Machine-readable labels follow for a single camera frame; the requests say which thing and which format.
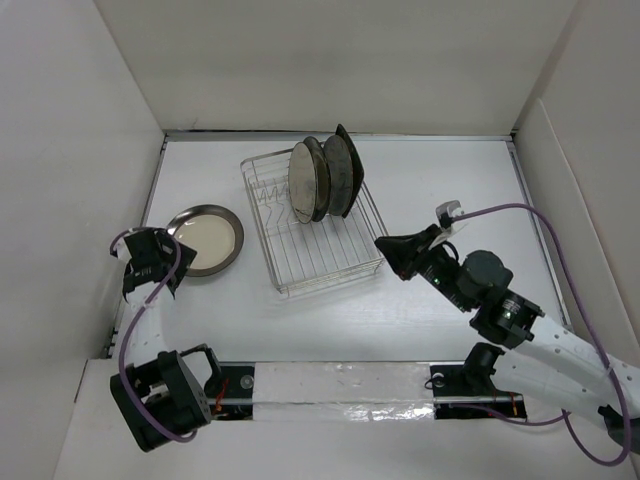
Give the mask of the black square floral plate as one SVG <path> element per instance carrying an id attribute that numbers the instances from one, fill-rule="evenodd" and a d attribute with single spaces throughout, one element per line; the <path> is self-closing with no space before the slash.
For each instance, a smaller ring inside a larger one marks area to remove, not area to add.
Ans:
<path id="1" fill-rule="evenodd" d="M 356 146 L 346 128 L 342 124 L 337 125 L 336 134 L 341 137 L 346 143 L 353 170 L 353 188 L 351 197 L 346 210 L 341 215 L 342 218 L 346 218 L 356 202 L 356 198 L 364 181 L 364 168 Z"/>

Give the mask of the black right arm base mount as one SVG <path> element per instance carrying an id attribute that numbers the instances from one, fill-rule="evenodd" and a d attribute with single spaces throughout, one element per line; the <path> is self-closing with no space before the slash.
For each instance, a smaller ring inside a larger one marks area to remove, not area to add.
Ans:
<path id="1" fill-rule="evenodd" d="M 431 364 L 424 387 L 432 393 L 436 420 L 490 419 L 498 412 L 507 419 L 526 420 L 522 395 L 496 390 L 493 386 L 474 387 L 462 375 L 463 363 Z"/>

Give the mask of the beige plate with brown rim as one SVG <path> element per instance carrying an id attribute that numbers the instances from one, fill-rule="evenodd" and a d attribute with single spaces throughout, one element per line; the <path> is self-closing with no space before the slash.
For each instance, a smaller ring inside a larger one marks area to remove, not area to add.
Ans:
<path id="1" fill-rule="evenodd" d="M 218 274 L 239 256 L 244 227 L 231 210 L 213 204 L 192 206 L 166 226 L 182 245 L 196 251 L 186 275 L 201 278 Z"/>

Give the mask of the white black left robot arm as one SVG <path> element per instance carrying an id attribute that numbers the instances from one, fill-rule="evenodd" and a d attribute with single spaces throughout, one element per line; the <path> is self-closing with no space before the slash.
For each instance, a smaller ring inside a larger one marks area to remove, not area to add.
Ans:
<path id="1" fill-rule="evenodd" d="M 208 396 L 222 387 L 222 371 L 205 344 L 171 350 L 163 323 L 196 251 L 161 228 L 119 234 L 110 254 L 125 264 L 122 295 L 133 312 L 119 334 L 118 373 L 109 388 L 138 447 L 145 453 L 169 442 L 188 443 L 212 421 Z M 191 370 L 184 358 L 202 353 L 208 362 Z"/>

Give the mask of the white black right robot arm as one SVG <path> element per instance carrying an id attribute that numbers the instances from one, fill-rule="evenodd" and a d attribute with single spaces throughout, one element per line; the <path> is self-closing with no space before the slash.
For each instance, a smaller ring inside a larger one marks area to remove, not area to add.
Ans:
<path id="1" fill-rule="evenodd" d="M 459 258 L 441 229 L 381 236 L 376 248 L 403 281 L 421 276 L 473 317 L 481 336 L 462 368 L 474 393 L 490 387 L 534 397 L 605 430 L 621 446 L 639 450 L 639 370 L 547 317 L 510 290 L 512 272 L 492 252 Z"/>

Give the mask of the black rimmed striped round plate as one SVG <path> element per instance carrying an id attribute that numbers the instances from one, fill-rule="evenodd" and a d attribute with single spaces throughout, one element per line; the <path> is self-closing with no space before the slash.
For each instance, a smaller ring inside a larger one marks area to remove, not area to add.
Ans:
<path id="1" fill-rule="evenodd" d="M 327 214 L 330 204 L 331 180 L 329 167 L 321 143 L 315 137 L 308 136 L 303 140 L 303 143 L 311 153 L 316 173 L 317 195 L 312 221 L 320 222 Z"/>

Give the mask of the beige plate with tree pattern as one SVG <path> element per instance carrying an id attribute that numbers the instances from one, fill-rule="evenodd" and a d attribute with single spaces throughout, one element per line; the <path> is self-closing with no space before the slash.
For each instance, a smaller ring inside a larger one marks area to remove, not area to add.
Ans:
<path id="1" fill-rule="evenodd" d="M 302 224 L 311 223 L 321 205 L 319 144 L 311 136 L 298 142 L 290 155 L 288 191 L 291 207 Z"/>

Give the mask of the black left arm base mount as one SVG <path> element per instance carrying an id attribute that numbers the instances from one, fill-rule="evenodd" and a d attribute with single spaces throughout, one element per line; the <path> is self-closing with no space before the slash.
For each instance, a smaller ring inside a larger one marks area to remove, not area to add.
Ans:
<path id="1" fill-rule="evenodd" d="M 223 362 L 221 374 L 204 386 L 212 418 L 217 421 L 251 420 L 255 364 Z"/>

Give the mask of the grey round deer plate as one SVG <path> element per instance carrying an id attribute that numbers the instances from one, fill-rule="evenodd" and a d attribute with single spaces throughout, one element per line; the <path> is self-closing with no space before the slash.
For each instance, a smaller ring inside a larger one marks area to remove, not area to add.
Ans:
<path id="1" fill-rule="evenodd" d="M 353 165 L 345 140 L 330 136 L 324 143 L 323 152 L 329 168 L 330 195 L 328 213 L 342 216 L 350 203 L 353 193 Z"/>

